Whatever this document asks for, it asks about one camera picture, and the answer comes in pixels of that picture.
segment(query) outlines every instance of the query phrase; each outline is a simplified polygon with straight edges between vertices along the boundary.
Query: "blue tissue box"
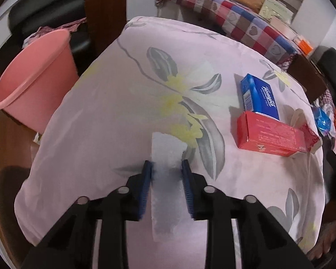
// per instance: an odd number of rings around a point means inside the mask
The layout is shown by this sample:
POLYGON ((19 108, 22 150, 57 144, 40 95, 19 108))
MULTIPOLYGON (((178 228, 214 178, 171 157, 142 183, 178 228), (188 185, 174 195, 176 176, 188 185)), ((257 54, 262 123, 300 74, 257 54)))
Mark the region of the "blue tissue box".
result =
POLYGON ((241 81, 245 111, 252 111, 279 120, 271 87, 265 81, 247 74, 241 81))

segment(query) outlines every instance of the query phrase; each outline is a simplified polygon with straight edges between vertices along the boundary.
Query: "checkered tablecloth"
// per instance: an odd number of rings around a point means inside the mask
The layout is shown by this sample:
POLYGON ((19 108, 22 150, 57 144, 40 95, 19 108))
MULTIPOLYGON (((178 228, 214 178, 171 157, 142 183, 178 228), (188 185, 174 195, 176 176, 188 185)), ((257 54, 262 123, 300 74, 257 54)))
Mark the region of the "checkered tablecloth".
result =
POLYGON ((216 22, 227 36, 252 48, 274 64, 300 53, 298 47, 251 9, 232 0, 171 0, 216 22))

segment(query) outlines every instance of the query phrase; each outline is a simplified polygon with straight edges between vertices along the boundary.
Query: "yellow flower pattern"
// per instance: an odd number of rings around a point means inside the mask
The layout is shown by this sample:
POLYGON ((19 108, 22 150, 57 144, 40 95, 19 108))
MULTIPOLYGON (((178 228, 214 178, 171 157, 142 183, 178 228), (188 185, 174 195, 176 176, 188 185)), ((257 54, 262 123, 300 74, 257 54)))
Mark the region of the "yellow flower pattern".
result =
POLYGON ((169 75, 165 85, 176 90, 179 93, 173 93, 168 96, 162 96, 161 114, 165 117, 172 114, 181 114, 185 117, 189 125, 173 124, 170 128, 170 133, 179 138, 182 142, 188 144, 191 148, 197 148, 197 138, 203 136, 202 126, 198 120, 207 119, 205 115, 190 113, 189 110, 180 104, 184 101, 182 93, 188 90, 188 87, 183 82, 183 77, 177 74, 176 76, 169 75))

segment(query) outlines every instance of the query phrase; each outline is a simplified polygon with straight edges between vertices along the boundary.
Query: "table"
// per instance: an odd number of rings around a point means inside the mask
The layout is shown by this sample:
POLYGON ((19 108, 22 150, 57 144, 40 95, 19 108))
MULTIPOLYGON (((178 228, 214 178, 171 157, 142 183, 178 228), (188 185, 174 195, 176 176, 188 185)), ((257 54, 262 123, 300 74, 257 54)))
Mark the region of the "table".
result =
MULTIPOLYGON (((290 77, 289 85, 280 83, 272 69, 278 70, 262 55, 215 32, 156 17, 132 19, 47 125, 15 201, 26 238, 37 244, 80 196, 100 198, 124 185, 151 158, 152 134, 160 132, 188 144, 185 157, 209 185, 240 199, 255 195, 310 250, 325 206, 322 150, 285 158, 240 150, 235 142, 247 73, 269 82, 282 122, 301 108, 317 133, 302 87, 290 77)), ((184 230, 179 221, 171 239, 157 243, 151 201, 141 222, 127 224, 130 266, 203 269, 206 223, 184 230)))
POLYGON ((301 53, 294 42, 285 38, 251 9, 233 0, 171 1, 208 17, 231 38, 262 54, 274 64, 301 53))

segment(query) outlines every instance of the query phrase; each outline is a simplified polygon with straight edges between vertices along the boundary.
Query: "chair backrest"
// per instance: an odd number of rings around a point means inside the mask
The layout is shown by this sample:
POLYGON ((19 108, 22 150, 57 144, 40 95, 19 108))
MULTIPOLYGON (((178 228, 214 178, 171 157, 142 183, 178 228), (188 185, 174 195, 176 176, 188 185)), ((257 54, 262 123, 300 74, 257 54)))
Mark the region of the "chair backrest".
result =
POLYGON ((329 90, 334 103, 336 103, 336 49, 329 48, 317 62, 318 68, 329 81, 329 90))
POLYGON ((55 28, 83 17, 83 0, 18 0, 9 13, 9 29, 27 37, 40 26, 55 28))

